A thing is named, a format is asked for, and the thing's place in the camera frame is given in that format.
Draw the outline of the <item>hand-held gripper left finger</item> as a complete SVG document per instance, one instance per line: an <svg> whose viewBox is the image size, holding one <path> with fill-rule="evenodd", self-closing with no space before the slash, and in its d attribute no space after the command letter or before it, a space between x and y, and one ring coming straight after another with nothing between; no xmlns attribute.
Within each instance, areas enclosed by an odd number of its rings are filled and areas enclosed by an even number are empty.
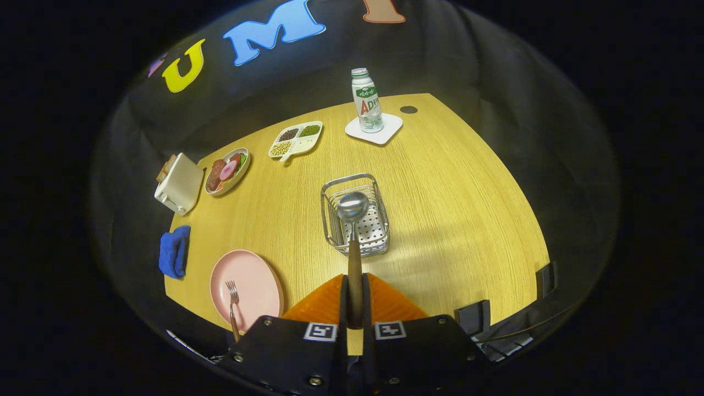
<svg viewBox="0 0 704 396"><path fill-rule="evenodd" d="M218 364L236 394L329 395L344 393L347 276L335 278L338 323L260 316Z"/></svg>

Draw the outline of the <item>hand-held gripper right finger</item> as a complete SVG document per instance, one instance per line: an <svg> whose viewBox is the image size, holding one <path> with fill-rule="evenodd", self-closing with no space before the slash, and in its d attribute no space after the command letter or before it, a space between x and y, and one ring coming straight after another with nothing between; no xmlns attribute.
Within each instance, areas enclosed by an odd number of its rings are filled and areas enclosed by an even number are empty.
<svg viewBox="0 0 704 396"><path fill-rule="evenodd" d="M410 321L372 320L363 275L363 386L372 395L482 395L490 361L447 314Z"/></svg>

